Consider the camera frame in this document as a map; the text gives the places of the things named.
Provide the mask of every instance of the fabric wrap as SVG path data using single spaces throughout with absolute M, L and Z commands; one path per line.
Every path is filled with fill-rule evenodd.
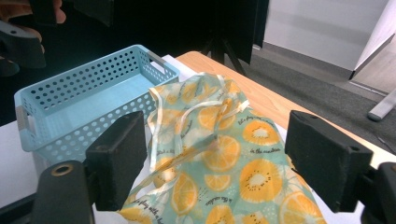
M 237 84 L 197 74 L 149 89 L 150 171 L 120 210 L 132 223 L 326 223 L 275 124 Z M 153 183 L 156 189 L 136 198 Z

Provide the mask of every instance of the black metal bracket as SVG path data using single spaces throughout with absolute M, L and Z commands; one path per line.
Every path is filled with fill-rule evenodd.
M 118 118 L 86 156 L 43 172 L 31 223 L 93 223 L 93 204 L 98 211 L 120 210 L 147 157 L 143 112 Z
M 372 168 L 373 151 L 301 111 L 290 112 L 285 151 L 296 172 L 334 213 L 354 212 L 361 201 L 363 223 L 396 220 L 396 163 Z

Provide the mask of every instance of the gray floor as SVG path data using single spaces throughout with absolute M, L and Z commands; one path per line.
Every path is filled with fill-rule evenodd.
M 367 119 L 385 96 L 352 84 L 351 71 L 269 44 L 241 64 L 248 78 L 396 154 L 396 110 L 379 122 Z M 225 65 L 234 69 L 228 57 Z
M 298 53 L 281 49 L 269 44 L 264 44 L 262 49 L 253 48 L 253 54 L 260 56 L 273 63 L 279 63 L 290 69 L 327 82 L 346 91 L 351 91 L 367 99 L 380 102 L 384 98 L 384 93 L 370 88 L 359 86 L 349 80 L 350 71 L 335 67 L 331 64 L 300 55 Z

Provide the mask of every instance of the basket hole pattern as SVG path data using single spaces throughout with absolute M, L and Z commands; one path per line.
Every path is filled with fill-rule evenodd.
M 28 103 L 28 101 L 26 100 L 26 98 L 23 98 L 23 105 L 24 108 L 26 109 L 26 111 L 31 114 L 31 115 L 35 115 L 37 113 L 37 109 L 34 105 Z
M 50 130 L 47 128 L 47 125 L 43 123 L 43 120 L 36 119 L 35 120 L 35 131 L 37 132 L 36 135 L 40 136 L 37 137 L 37 141 L 48 141 L 50 140 L 51 134 L 49 133 Z
M 68 76 L 55 77 L 30 89 L 32 98 L 44 110 L 68 102 L 84 93 L 138 70 L 134 51 L 123 52 L 90 65 L 71 70 Z
M 176 75 L 175 71 L 169 70 L 166 67 L 163 68 L 164 74 L 159 72 L 156 68 L 151 66 L 150 59 L 145 52 L 140 51 L 139 53 L 140 53 L 141 62 L 143 62 L 143 64 L 144 64 L 144 66 L 142 67 L 142 70 L 151 74 L 155 79 L 157 79 L 158 83 L 163 83 L 166 80 L 169 80 L 170 78 L 172 78 Z
M 155 102 L 148 93 L 118 107 L 99 119 L 68 133 L 66 136 L 46 145 L 40 153 L 52 162 L 85 160 L 85 150 L 119 117 L 135 111 L 143 111 L 145 122 L 155 109 Z

